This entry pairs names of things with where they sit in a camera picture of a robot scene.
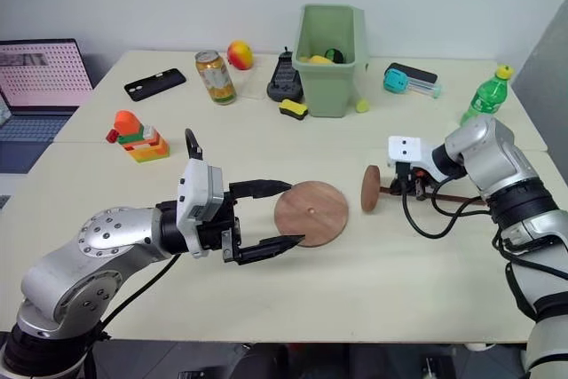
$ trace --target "green plastic bottle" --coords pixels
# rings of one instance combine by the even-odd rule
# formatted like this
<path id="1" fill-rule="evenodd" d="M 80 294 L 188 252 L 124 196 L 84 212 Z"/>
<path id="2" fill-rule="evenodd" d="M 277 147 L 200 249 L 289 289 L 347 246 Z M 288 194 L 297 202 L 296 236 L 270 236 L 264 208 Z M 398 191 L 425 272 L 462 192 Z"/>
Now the green plastic bottle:
<path id="1" fill-rule="evenodd" d="M 495 114 L 507 98 L 507 81 L 515 73 L 510 66 L 499 66 L 495 75 L 482 83 L 469 104 L 469 109 L 461 117 L 460 124 L 464 124 L 471 117 L 478 114 Z"/>

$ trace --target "wooden stick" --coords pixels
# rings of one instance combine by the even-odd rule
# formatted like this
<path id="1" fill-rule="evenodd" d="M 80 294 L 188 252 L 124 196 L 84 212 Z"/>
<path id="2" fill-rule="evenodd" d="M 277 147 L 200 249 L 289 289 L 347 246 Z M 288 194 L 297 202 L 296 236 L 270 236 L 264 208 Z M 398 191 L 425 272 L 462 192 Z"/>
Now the wooden stick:
<path id="1" fill-rule="evenodd" d="M 381 193 L 391 194 L 391 189 L 388 186 L 381 186 Z M 427 199 L 432 198 L 432 193 L 424 193 Z M 464 203 L 465 201 L 469 200 L 469 197 L 461 197 L 460 195 L 449 195 L 449 194 L 436 194 L 436 200 L 442 201 L 454 201 L 456 203 Z M 485 206 L 485 202 L 483 200 L 477 200 L 472 202 L 471 204 L 477 204 Z"/>

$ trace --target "laptop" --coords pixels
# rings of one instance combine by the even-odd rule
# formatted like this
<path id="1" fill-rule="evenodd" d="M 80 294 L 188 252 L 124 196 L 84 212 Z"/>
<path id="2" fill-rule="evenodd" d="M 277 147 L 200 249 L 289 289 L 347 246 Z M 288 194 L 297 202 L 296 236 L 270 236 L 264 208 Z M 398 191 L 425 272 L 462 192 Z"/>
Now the laptop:
<path id="1" fill-rule="evenodd" d="M 75 39 L 0 42 L 0 173 L 28 173 L 91 92 Z"/>

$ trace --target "laptop screen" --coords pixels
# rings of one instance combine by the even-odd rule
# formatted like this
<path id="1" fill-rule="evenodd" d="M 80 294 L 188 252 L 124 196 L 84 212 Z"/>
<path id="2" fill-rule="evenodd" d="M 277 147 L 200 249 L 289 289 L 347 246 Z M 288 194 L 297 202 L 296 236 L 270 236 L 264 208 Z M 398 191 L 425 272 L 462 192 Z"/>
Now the laptop screen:
<path id="1" fill-rule="evenodd" d="M 13 111 L 70 110 L 92 93 L 74 39 L 0 42 L 0 92 Z"/>

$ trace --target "wire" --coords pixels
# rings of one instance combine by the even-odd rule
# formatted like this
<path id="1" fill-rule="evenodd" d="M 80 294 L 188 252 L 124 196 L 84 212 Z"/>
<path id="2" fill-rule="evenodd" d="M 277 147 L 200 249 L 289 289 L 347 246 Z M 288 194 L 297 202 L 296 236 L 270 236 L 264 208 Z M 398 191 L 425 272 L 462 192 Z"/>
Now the wire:
<path id="1" fill-rule="evenodd" d="M 519 257 L 518 255 L 514 255 L 514 254 L 508 252 L 505 249 L 505 247 L 503 246 L 503 239 L 501 237 L 501 229 L 500 228 L 497 230 L 497 233 L 493 237 L 493 240 L 491 241 L 491 245 L 493 246 L 493 248 L 495 250 L 497 250 L 499 252 L 499 254 L 502 257 L 507 259 L 512 264 L 516 264 L 516 265 L 524 266 L 526 268 L 531 268 L 533 270 L 545 272 L 547 274 L 554 275 L 555 277 L 558 277 L 559 279 L 568 280 L 568 273 L 566 273 L 564 271 L 557 270 L 556 268 L 552 268 L 550 266 L 546 266 L 546 265 L 542 265 L 542 264 L 537 264 L 535 262 L 527 261 L 526 259 L 523 259 L 523 258 Z"/>
<path id="2" fill-rule="evenodd" d="M 414 228 L 414 230 L 419 233 L 420 235 L 428 238 L 428 239 L 441 239 L 442 237 L 444 237 L 445 235 L 447 235 L 450 231 L 452 231 L 452 228 L 454 228 L 455 222 L 460 218 L 460 214 L 463 212 L 463 210 L 465 208 L 467 208 L 471 203 L 473 203 L 474 201 L 478 201 L 481 200 L 481 197 L 473 197 L 471 199 L 466 200 L 464 203 L 461 204 L 461 206 L 452 214 L 452 219 L 450 219 L 450 222 L 448 223 L 448 225 L 446 226 L 446 228 L 444 228 L 444 230 L 442 230 L 440 233 L 436 233 L 436 234 L 432 234 L 432 233 L 426 233 L 425 231 L 423 231 L 423 229 L 418 226 L 415 221 L 412 219 L 412 216 L 410 215 L 410 210 L 408 209 L 408 192 L 406 189 L 406 181 L 404 179 L 400 180 L 400 185 L 401 185 L 401 190 L 402 190 L 402 209 L 405 212 L 405 217 L 406 220 L 408 221 L 408 223 Z"/>
<path id="3" fill-rule="evenodd" d="M 147 282 L 144 286 L 142 286 L 135 293 L 133 293 L 131 296 L 129 296 L 128 299 L 126 299 L 124 302 L 122 302 L 120 305 L 118 305 L 114 309 L 114 311 L 112 311 L 110 314 L 108 314 L 108 317 L 106 317 L 105 320 L 101 324 L 100 331 L 102 332 L 108 326 L 108 323 L 110 323 L 112 320 L 114 320 L 114 317 L 116 317 L 118 314 L 120 314 L 121 311 L 124 308 L 126 308 L 132 301 L 134 301 L 137 297 L 139 297 L 144 292 L 146 292 L 149 288 L 151 288 L 155 284 L 156 281 L 158 281 L 161 277 L 163 277 L 165 275 L 165 273 L 168 272 L 172 266 L 174 266 L 174 264 L 177 262 L 179 257 L 180 257 L 180 254 L 177 254 L 173 258 L 171 258 L 171 260 L 168 262 L 168 264 L 166 266 L 164 266 L 162 268 L 162 270 L 160 272 L 158 272 L 149 282 Z"/>
<path id="4" fill-rule="evenodd" d="M 120 314 L 122 312 L 122 310 L 124 310 L 124 308 L 126 308 L 128 305 L 130 305 L 137 297 L 139 297 L 144 292 L 146 292 L 149 288 L 151 288 L 155 284 L 156 281 L 158 281 L 161 277 L 163 277 L 166 274 L 166 272 L 168 272 L 170 270 L 170 268 L 172 266 L 174 266 L 174 264 L 178 261 L 180 256 L 181 256 L 181 254 L 177 254 L 173 258 L 171 258 L 171 260 L 168 262 L 168 264 L 166 266 L 164 266 L 160 270 L 160 272 L 158 272 L 144 286 L 142 286 L 136 292 L 134 292 L 132 295 L 130 295 L 124 302 L 122 302 L 120 305 L 118 305 L 114 309 L 114 311 L 112 311 L 110 314 L 108 314 L 108 317 L 106 317 L 105 320 L 102 321 L 99 324 L 99 330 L 98 330 L 97 336 L 95 337 L 95 339 L 93 339 L 93 342 L 91 343 L 90 347 L 87 349 L 87 357 L 85 358 L 85 361 L 83 363 L 83 371 L 85 373 L 85 379 L 97 379 L 97 367 L 96 367 L 95 360 L 94 360 L 94 357 L 93 357 L 92 349 L 93 349 L 94 344 L 97 341 L 102 341 L 102 340 L 110 338 L 110 336 L 107 335 L 107 333 L 104 332 L 105 328 L 108 326 L 108 323 L 110 323 L 112 320 L 114 320 L 114 317 L 116 317 L 118 314 Z"/>
<path id="5" fill-rule="evenodd" d="M 451 177 L 448 177 L 448 178 L 444 179 L 442 182 L 440 182 L 439 184 L 437 184 L 434 187 L 434 190 L 432 191 L 432 195 L 430 197 L 430 200 L 432 202 L 432 206 L 434 207 L 434 209 L 438 213 L 441 213 L 442 215 L 447 216 L 447 217 L 453 217 L 456 214 L 456 212 L 448 212 L 447 210 L 443 210 L 442 208 L 440 208 L 438 206 L 438 200 L 436 199 L 436 196 L 438 195 L 438 191 L 440 190 L 440 188 L 442 188 L 442 186 L 444 186 L 445 184 L 447 184 L 448 182 L 450 182 L 452 180 L 454 180 L 454 179 L 451 178 Z M 459 217 L 473 217 L 475 215 L 491 215 L 491 212 L 489 210 L 472 210 L 470 212 L 460 213 Z"/>

